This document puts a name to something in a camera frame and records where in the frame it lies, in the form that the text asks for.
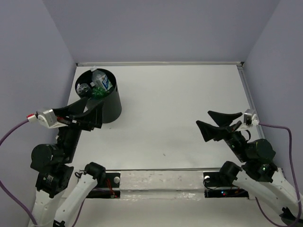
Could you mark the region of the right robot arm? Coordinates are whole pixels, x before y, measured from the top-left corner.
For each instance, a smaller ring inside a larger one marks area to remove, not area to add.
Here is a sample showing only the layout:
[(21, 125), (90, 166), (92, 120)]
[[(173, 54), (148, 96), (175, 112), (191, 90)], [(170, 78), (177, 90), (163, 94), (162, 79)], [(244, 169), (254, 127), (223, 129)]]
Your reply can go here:
[(205, 194), (221, 189), (222, 197), (239, 196), (242, 192), (267, 204), (281, 218), (284, 227), (303, 225), (303, 196), (297, 182), (290, 184), (282, 169), (274, 163), (276, 152), (266, 139), (250, 141), (242, 132), (260, 125), (255, 110), (226, 114), (208, 111), (215, 126), (197, 121), (208, 142), (223, 140), (242, 163), (226, 161), (217, 172), (204, 175)]

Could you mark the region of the black cylindrical bin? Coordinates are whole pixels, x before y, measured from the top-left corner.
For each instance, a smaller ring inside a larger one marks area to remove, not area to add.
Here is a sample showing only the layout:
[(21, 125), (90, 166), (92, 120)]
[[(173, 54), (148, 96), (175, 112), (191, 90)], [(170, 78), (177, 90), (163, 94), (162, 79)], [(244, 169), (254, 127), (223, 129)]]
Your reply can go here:
[[(118, 92), (118, 86), (117, 86), (117, 81), (116, 81), (116, 77), (114, 76), (114, 74), (106, 69), (101, 69), (101, 68), (97, 68), (100, 71), (103, 71), (106, 73), (109, 81), (112, 84), (112, 87), (108, 90), (108, 95), (102, 99), (94, 99), (92, 98), (92, 96), (90, 98), (88, 98), (88, 102), (86, 107), (88, 109), (92, 108), (97, 101), (103, 101), (104, 105), (103, 105), (103, 123), (111, 123), (113, 121), (115, 121), (121, 114), (122, 112), (122, 105), (121, 105), (121, 101), (120, 101), (120, 96), (119, 96), (119, 92)], [(78, 84), (82, 84), (82, 83), (86, 83), (88, 84), (91, 89), (93, 89), (93, 87), (95, 87), (94, 83), (91, 80), (92, 77), (92, 72), (90, 71), (90, 69), (84, 73), (82, 73), (75, 82), (74, 85), (74, 89), (76, 91), (76, 87)]]

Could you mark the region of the water bottle white green label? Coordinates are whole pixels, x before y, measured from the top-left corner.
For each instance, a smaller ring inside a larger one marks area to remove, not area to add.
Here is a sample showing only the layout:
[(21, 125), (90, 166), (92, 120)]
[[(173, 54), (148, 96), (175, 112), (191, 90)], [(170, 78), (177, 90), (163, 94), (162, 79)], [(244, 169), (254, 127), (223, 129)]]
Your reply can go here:
[(90, 71), (92, 72), (91, 80), (95, 87), (102, 88), (104, 91), (108, 91), (112, 87), (105, 72), (98, 70), (95, 66), (91, 67)]

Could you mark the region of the green plastic bottle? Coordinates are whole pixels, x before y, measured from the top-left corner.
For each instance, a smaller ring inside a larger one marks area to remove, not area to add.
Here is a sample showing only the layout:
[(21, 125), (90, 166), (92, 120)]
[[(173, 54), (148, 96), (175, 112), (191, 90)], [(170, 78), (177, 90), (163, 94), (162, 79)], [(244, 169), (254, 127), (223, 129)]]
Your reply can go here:
[(108, 95), (108, 92), (102, 87), (93, 87), (92, 98), (102, 99)]

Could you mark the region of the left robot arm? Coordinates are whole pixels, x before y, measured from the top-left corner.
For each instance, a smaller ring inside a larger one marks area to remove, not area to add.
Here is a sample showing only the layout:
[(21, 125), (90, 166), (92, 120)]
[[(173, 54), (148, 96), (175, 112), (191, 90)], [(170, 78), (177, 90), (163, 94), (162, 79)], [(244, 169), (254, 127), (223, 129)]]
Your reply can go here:
[(36, 200), (30, 227), (66, 227), (71, 217), (93, 188), (101, 186), (106, 169), (94, 162), (87, 164), (68, 198), (60, 200), (68, 187), (74, 168), (73, 161), (82, 131), (102, 127), (104, 102), (97, 101), (86, 110), (86, 97), (62, 108), (42, 109), (35, 114), (37, 121), (49, 129), (58, 128), (55, 144), (40, 144), (31, 153), (31, 165), (38, 172)]

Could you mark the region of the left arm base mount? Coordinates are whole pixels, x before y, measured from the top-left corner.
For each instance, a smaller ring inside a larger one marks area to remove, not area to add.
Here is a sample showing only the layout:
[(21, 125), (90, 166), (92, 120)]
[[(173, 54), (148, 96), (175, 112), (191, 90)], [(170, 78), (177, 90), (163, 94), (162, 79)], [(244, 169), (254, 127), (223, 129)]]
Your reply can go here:
[(107, 173), (103, 166), (87, 165), (75, 172), (78, 182), (74, 191), (83, 199), (116, 199), (120, 197), (120, 174)]

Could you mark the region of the clear bottle blue label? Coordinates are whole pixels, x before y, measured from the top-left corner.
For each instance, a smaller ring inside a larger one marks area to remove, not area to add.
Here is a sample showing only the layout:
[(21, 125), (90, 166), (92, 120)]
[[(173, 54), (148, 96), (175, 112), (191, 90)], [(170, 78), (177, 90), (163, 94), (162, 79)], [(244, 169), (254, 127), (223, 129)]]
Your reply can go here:
[(82, 97), (90, 98), (92, 96), (92, 89), (86, 83), (78, 84), (76, 87), (76, 92), (80, 98)]

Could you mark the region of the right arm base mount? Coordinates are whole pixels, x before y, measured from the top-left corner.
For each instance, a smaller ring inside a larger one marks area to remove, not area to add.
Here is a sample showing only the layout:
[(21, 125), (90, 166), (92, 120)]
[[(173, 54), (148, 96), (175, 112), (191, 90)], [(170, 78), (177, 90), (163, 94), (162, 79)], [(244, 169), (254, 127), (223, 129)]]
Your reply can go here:
[(246, 190), (221, 179), (219, 172), (204, 172), (205, 198), (249, 198)]

